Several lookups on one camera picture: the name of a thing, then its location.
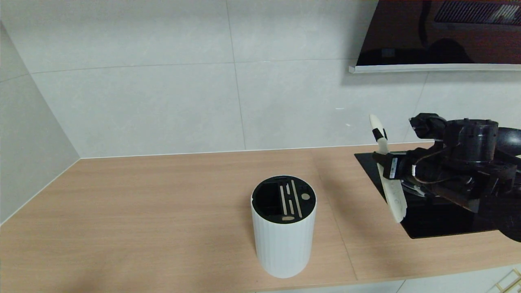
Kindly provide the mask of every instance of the cable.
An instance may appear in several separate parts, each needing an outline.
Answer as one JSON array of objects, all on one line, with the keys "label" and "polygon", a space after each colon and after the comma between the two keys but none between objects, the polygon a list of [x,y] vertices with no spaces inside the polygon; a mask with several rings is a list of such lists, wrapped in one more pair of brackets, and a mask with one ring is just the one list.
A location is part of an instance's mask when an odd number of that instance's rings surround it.
[{"label": "cable", "polygon": [[433,152],[431,154],[428,154],[428,155],[425,155],[423,157],[420,157],[418,160],[416,160],[416,163],[413,164],[412,168],[411,168],[411,175],[413,176],[413,178],[418,181],[419,183],[422,183],[422,184],[435,184],[435,183],[440,183],[440,182],[444,182],[444,181],[448,181],[448,180],[452,180],[452,179],[455,179],[456,177],[450,177],[450,178],[445,178],[445,179],[440,179],[440,180],[436,180],[436,181],[423,181],[421,179],[419,179],[418,177],[416,177],[416,165],[418,165],[418,163],[423,160],[423,159],[426,159],[428,157],[431,157],[431,156],[434,156],[434,155],[437,155],[437,154],[440,154],[444,151],[446,151],[448,148],[443,148],[437,152]]}]

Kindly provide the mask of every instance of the wall tile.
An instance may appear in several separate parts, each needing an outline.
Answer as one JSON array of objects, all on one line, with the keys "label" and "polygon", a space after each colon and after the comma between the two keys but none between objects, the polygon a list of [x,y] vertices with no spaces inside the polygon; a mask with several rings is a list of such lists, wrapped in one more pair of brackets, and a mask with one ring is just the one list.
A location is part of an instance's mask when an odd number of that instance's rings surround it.
[{"label": "wall tile", "polygon": [[243,150],[233,64],[35,74],[82,158]]},{"label": "wall tile", "polygon": [[377,3],[230,0],[235,61],[358,58]]},{"label": "wall tile", "polygon": [[224,0],[6,0],[29,72],[232,62]]},{"label": "wall tile", "polygon": [[[521,128],[519,109],[521,72],[431,72],[413,116],[426,112],[447,120],[492,119],[502,127]],[[411,129],[405,141],[420,140]]]},{"label": "wall tile", "polygon": [[30,75],[0,83],[3,223],[79,158]]},{"label": "wall tile", "polygon": [[0,82],[29,73],[7,31],[0,23]]},{"label": "wall tile", "polygon": [[426,74],[345,70],[341,60],[237,64],[246,148],[372,144],[371,113],[403,141]]}]

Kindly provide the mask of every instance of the wooden countertop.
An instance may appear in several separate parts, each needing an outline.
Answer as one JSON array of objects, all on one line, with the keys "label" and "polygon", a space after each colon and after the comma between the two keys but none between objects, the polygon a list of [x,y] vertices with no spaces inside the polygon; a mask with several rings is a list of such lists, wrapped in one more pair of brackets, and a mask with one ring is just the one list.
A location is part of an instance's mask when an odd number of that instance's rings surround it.
[{"label": "wooden countertop", "polygon": [[[2,226],[2,292],[247,292],[519,262],[521,243],[497,231],[410,239],[353,156],[374,149],[80,160]],[[280,174],[318,197],[310,262],[288,279],[258,263],[250,210],[253,188]]]}]

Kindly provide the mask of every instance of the tile grout line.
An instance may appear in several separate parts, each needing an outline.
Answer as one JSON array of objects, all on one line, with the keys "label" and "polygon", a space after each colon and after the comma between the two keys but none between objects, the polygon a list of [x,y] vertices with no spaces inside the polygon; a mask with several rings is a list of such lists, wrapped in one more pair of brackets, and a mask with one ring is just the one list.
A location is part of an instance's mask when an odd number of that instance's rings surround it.
[{"label": "tile grout line", "polygon": [[89,67],[89,68],[73,68],[73,69],[60,69],[60,70],[48,70],[48,71],[38,71],[38,72],[30,72],[28,74],[44,74],[44,73],[52,73],[52,72],[63,72],[63,71],[79,71],[79,70],[92,70],[92,69],[106,69],[106,68],[131,68],[131,67],[149,67],[149,66],[176,66],[176,65],[217,65],[217,64],[242,64],[242,63],[264,63],[264,62],[294,62],[294,61],[342,61],[342,60],[351,60],[345,58],[326,58],[326,59],[291,59],[291,60],[255,60],[255,61],[232,61],[232,62],[202,62],[202,63],[171,63],[171,64],[144,64],[144,65],[122,65],[122,66],[103,66],[103,67]]},{"label": "tile grout line", "polygon": [[235,87],[237,88],[237,101],[239,102],[239,114],[241,115],[242,142],[244,150],[246,150],[246,135],[244,135],[244,120],[242,119],[241,96],[239,94],[239,80],[237,78],[237,66],[235,64],[235,51],[233,50],[233,37],[231,36],[230,11],[228,9],[228,0],[226,2],[226,15],[228,16],[228,30],[230,32],[231,55],[233,58],[233,71],[235,72]]},{"label": "tile grout line", "polygon": [[8,78],[6,80],[2,80],[0,82],[6,82],[6,81],[9,81],[9,80],[13,80],[13,79],[16,79],[16,78],[19,78],[19,77],[24,77],[26,75],[31,75],[30,73],[27,73],[27,74],[22,74],[22,75],[19,75],[19,76],[15,76],[15,77],[11,77],[11,78]]},{"label": "tile grout line", "polygon": [[91,70],[91,69],[105,69],[105,68],[151,67],[151,66],[175,66],[175,65],[213,65],[213,64],[232,64],[232,63],[233,63],[233,62],[203,62],[203,63],[173,63],[173,64],[122,65],[122,66],[104,66],[104,67],[89,67],[89,68],[74,68],[74,69],[49,70],[49,71],[31,72],[30,74],[42,74],[42,73],[63,72],[63,71],[79,71],[79,70]]},{"label": "tile grout line", "polygon": [[[414,110],[412,115],[416,113],[416,110],[418,110],[418,106],[420,105],[421,95],[423,95],[423,90],[425,88],[425,85],[427,84],[427,78],[429,78],[429,71],[427,72],[427,75],[425,75],[425,81],[423,86],[421,87],[420,96],[418,97],[418,101],[416,101],[416,106],[414,106]],[[407,127],[407,131],[405,132],[405,136],[403,137],[402,143],[405,143],[405,140],[407,139],[407,134],[409,134],[409,131],[411,130],[411,127]]]},{"label": "tile grout line", "polygon": [[[313,159],[313,165],[315,165],[315,170],[318,173],[318,178],[320,179],[320,183],[322,185],[324,185],[324,182],[322,181],[322,175],[320,174],[320,171],[318,170],[318,165],[317,165],[317,162],[315,161],[315,156],[313,155],[313,151],[310,150],[309,152],[311,154],[311,158]],[[345,245],[345,240],[344,240],[344,237],[342,235],[342,231],[340,230],[340,226],[338,225],[337,216],[335,215],[335,213],[333,211],[333,208],[331,207],[331,203],[329,202],[329,197],[327,197],[326,194],[324,194],[324,196],[327,198],[327,201],[328,201],[329,206],[331,208],[331,213],[333,214],[334,223],[337,225],[337,230],[338,230],[338,233],[340,235],[340,239],[342,239],[342,243],[344,244],[345,253],[348,255],[349,263],[351,264],[351,268],[353,269],[353,274],[355,275],[355,280],[358,281],[358,276],[356,275],[355,266],[353,265],[353,261],[351,260],[351,257],[349,256],[348,247]]]}]

